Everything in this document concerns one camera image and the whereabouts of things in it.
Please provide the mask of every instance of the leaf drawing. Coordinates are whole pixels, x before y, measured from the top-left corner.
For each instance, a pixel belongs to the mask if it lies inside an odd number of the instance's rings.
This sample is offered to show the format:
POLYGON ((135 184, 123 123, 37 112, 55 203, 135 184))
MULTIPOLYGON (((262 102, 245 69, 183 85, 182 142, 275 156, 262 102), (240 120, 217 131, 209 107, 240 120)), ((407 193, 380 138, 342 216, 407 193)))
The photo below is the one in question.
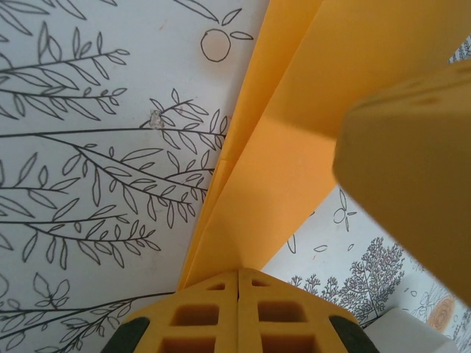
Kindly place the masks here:
POLYGON ((38 153, 35 152, 27 161, 24 163, 23 167, 20 170, 20 174, 18 175, 18 181, 16 182, 15 186, 20 185, 23 180, 25 180, 29 172, 31 171, 32 167, 36 163, 36 160, 38 159, 38 153))
POLYGON ((35 248, 37 241, 38 241, 38 231, 36 231, 36 233, 31 237, 31 239, 28 240, 28 242, 23 248, 21 258, 23 259, 24 263, 29 259, 29 256, 31 255, 33 249, 35 248))
POLYGON ((239 39, 239 40, 253 40, 253 37, 251 35, 245 32, 240 32, 240 31, 231 32, 230 36, 234 39, 239 39))
POLYGON ((173 228, 174 226, 174 220, 175 220, 175 214, 174 214, 174 204, 173 202, 170 202, 169 208, 167 209, 167 225, 169 228, 173 228))
POLYGON ((67 13, 73 15, 80 20, 86 20, 87 18, 75 7, 72 0, 56 0, 60 7, 62 7, 67 13))
POLYGON ((0 6, 0 18, 24 35, 32 35, 32 33, 4 6, 0 6))
POLYGON ((210 127, 209 127, 209 132, 214 132, 216 129, 216 125, 218 124, 218 119, 219 119, 219 109, 213 114, 213 117, 211 119, 210 127))
POLYGON ((228 13, 226 16, 224 16, 224 18, 222 19, 222 22, 221 22, 221 25, 222 26, 226 26, 228 24, 230 24, 234 18, 236 18, 236 16, 242 11, 242 9, 237 9, 237 10, 233 10, 231 11, 230 13, 228 13))
POLYGON ((130 160, 137 160, 138 158, 144 158, 148 156, 152 156, 153 154, 156 154, 158 152, 162 151, 162 149, 138 149, 136 151, 132 151, 128 154, 126 154, 121 161, 122 162, 127 162, 130 160))
POLYGON ((97 167, 95 167, 95 177, 93 181, 92 194, 93 202, 95 206, 98 207, 100 205, 100 200, 102 199, 102 188, 100 185, 100 173, 97 167))
POLYGON ((190 9, 193 12, 196 12, 197 14, 203 16, 204 18, 207 18, 209 20, 215 21, 219 23, 218 18, 206 7, 201 5, 199 2, 195 0, 174 0, 178 4, 186 7, 187 9, 190 9))
POLYGON ((126 185, 123 185, 123 197, 130 209, 137 215, 138 207, 135 204, 134 196, 131 194, 129 188, 126 185))
POLYGON ((13 250, 12 244, 8 241, 7 237, 0 233, 0 248, 6 250, 13 250))
POLYGON ((35 218, 25 207, 5 196, 0 196, 0 207, 6 208, 7 210, 11 210, 20 215, 25 215, 26 217, 35 218))
POLYGON ((66 215, 72 208, 74 208, 74 206, 77 204, 77 202, 79 201, 79 198, 77 197, 76 199, 73 199, 72 201, 70 201, 68 204, 62 206, 53 216, 52 216, 52 220, 53 221, 56 221, 57 219, 63 217, 64 215, 66 215))

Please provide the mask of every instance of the white paper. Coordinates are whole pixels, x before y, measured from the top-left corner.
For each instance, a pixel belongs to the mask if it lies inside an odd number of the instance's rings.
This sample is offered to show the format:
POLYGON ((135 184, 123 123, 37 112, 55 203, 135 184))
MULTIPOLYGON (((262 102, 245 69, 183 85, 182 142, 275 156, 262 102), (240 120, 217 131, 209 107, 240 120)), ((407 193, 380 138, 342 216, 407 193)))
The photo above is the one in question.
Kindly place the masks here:
POLYGON ((0 352, 99 352, 176 290, 267 4, 0 4, 0 352))

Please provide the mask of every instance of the orange paper sheet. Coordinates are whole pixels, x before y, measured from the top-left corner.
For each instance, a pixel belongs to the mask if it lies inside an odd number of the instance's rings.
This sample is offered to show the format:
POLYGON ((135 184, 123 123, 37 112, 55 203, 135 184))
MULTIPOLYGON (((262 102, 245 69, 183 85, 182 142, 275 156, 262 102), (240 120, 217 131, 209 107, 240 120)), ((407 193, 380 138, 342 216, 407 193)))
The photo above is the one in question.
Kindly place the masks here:
POLYGON ((334 186, 335 138, 348 107, 445 65, 467 35, 471 1, 293 7, 270 2, 180 288, 262 268, 334 186))

